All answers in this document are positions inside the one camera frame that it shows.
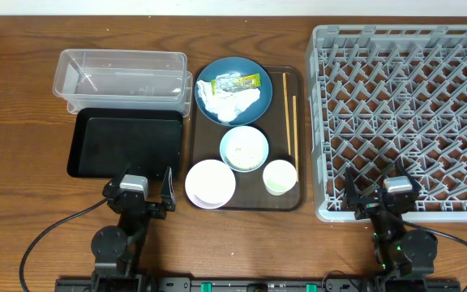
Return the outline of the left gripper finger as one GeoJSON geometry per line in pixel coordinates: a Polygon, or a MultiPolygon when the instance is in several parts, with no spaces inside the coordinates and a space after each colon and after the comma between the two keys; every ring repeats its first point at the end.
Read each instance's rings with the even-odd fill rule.
{"type": "Polygon", "coordinates": [[[128,174],[129,172],[129,169],[131,167],[131,164],[128,163],[126,164],[126,166],[124,167],[123,171],[117,175],[115,175],[110,181],[109,181],[109,185],[111,187],[120,187],[120,183],[122,182],[124,176],[126,174],[128,174]]]}
{"type": "Polygon", "coordinates": [[[176,209],[176,197],[173,186],[172,168],[167,167],[161,187],[161,201],[165,209],[169,212],[174,212],[176,209]]]}

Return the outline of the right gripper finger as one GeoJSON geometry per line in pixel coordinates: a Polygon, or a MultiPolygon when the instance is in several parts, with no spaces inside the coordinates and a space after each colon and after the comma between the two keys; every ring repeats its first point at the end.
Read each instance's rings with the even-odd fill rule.
{"type": "Polygon", "coordinates": [[[402,191],[420,191],[422,189],[421,184],[408,173],[406,168],[403,166],[400,160],[394,162],[396,171],[396,178],[400,179],[402,183],[402,191]]]}
{"type": "Polygon", "coordinates": [[[351,167],[345,169],[344,193],[343,205],[345,207],[356,207],[358,205],[358,192],[356,191],[351,167]]]}

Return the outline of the white shallow bowl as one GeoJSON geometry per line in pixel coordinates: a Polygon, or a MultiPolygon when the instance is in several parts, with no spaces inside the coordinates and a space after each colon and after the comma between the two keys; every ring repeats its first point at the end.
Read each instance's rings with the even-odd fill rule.
{"type": "Polygon", "coordinates": [[[208,159],[193,165],[185,180],[186,196],[199,208],[226,205],[236,189],[234,172],[222,161],[208,159]]]}

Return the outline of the white cup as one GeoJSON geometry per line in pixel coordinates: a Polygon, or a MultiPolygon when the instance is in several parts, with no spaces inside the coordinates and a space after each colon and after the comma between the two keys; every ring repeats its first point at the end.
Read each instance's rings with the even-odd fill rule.
{"type": "Polygon", "coordinates": [[[297,171],[288,161],[271,161],[263,170],[263,184],[271,195],[284,195],[296,182],[297,171]]]}

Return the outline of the light blue bowl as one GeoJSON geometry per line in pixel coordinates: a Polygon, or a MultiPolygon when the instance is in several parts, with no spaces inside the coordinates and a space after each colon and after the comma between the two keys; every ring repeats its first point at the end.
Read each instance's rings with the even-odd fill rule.
{"type": "Polygon", "coordinates": [[[255,127],[234,127],[220,141],[222,161],[230,169],[240,173],[257,170],[267,160],[268,154],[268,140],[255,127]]]}

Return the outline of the white napkin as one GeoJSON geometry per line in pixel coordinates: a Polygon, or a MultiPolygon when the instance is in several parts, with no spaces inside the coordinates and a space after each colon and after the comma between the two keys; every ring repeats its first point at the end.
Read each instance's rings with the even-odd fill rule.
{"type": "Polygon", "coordinates": [[[200,80],[197,82],[198,97],[204,103],[205,109],[209,113],[215,114],[220,123],[226,124],[230,124],[260,98],[259,87],[240,92],[213,94],[211,81],[200,80]]]}

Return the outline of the yellow green snack wrapper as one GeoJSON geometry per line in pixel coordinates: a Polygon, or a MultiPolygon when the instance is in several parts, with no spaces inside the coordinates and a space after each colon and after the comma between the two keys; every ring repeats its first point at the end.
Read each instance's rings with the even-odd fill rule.
{"type": "Polygon", "coordinates": [[[231,73],[218,75],[211,81],[212,93],[219,92],[240,92],[247,89],[257,88],[261,85],[260,74],[241,75],[231,73]]]}

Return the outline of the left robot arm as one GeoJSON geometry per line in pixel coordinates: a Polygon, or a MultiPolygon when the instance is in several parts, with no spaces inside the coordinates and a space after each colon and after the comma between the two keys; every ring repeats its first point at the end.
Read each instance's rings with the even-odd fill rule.
{"type": "Polygon", "coordinates": [[[108,207],[120,217],[117,225],[98,230],[92,239],[93,291],[150,291],[155,285],[139,270],[139,258],[150,220],[164,220],[176,208],[172,169],[166,168],[160,202],[148,201],[147,178],[128,171],[125,168],[103,188],[108,207]]]}

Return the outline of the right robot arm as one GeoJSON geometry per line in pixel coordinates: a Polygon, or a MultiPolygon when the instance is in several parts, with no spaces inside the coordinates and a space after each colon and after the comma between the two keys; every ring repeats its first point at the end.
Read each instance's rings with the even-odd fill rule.
{"type": "Polygon", "coordinates": [[[408,286],[426,291],[426,276],[435,271],[437,238],[420,229],[407,230],[402,215],[412,211],[421,185],[400,162],[396,175],[386,178],[373,196],[358,194],[352,172],[346,171],[343,205],[354,210],[357,220],[373,225],[376,259],[384,266],[375,279],[378,291],[405,290],[408,286]]]}

